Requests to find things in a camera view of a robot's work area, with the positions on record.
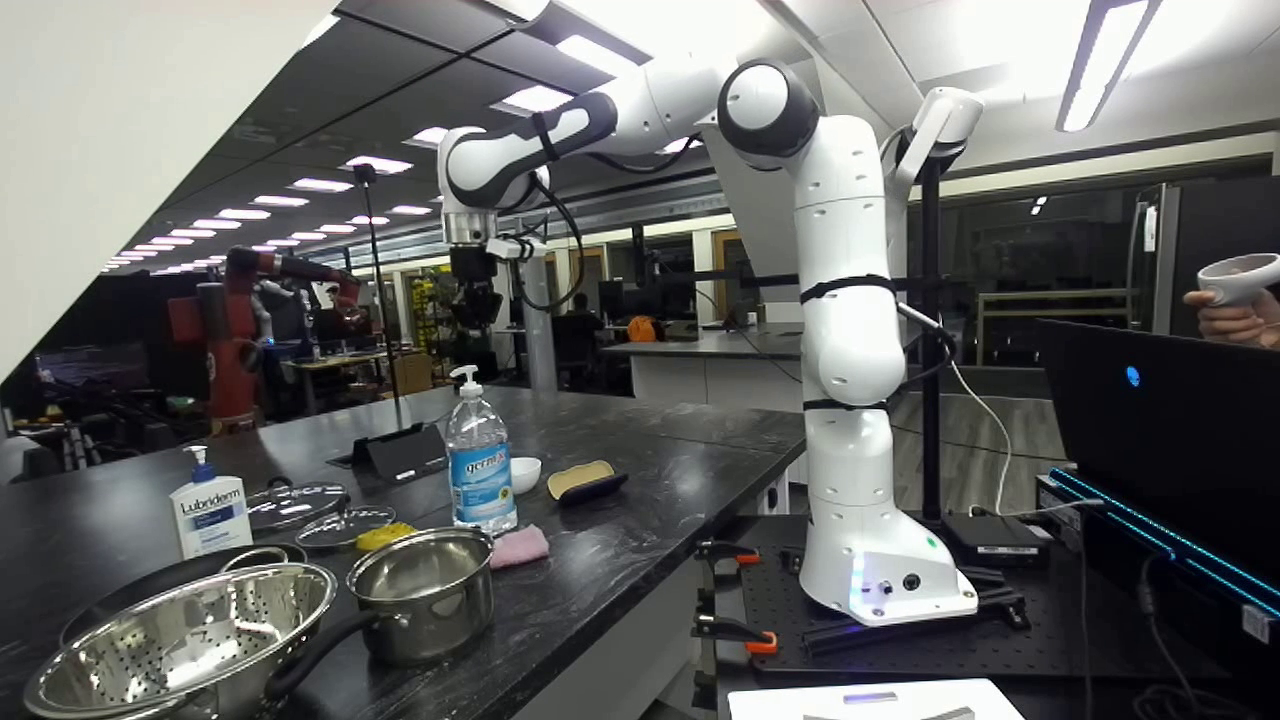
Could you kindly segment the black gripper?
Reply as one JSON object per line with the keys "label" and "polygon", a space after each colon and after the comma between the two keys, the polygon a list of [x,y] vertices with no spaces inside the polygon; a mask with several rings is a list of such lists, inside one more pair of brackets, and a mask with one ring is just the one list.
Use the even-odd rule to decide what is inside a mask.
{"label": "black gripper", "polygon": [[492,289],[497,259],[484,248],[455,248],[453,278],[455,278],[453,315],[465,326],[486,326],[505,305],[505,296]]}

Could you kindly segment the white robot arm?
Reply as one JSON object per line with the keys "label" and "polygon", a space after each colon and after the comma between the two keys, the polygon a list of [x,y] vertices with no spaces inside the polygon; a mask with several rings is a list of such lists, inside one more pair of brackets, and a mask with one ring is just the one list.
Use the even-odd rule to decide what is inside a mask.
{"label": "white robot arm", "polygon": [[862,627],[958,618],[979,590],[949,543],[890,499],[888,394],[906,377],[890,289],[890,239],[877,131],[829,117],[803,79],[773,59],[733,72],[638,63],[518,131],[453,129],[434,148],[444,236],[484,253],[516,177],[560,154],[636,154],[713,117],[728,148],[790,188],[799,283],[799,381],[809,449],[809,534],[799,589]]}

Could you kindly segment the person's hand holding controller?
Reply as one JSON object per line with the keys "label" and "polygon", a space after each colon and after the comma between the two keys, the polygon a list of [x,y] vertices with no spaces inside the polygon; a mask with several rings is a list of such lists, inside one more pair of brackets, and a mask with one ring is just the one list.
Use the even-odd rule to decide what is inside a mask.
{"label": "person's hand holding controller", "polygon": [[1271,292],[1240,305],[1221,305],[1213,292],[1186,292],[1182,305],[1195,310],[1195,333],[1205,338],[1280,352],[1280,300]]}

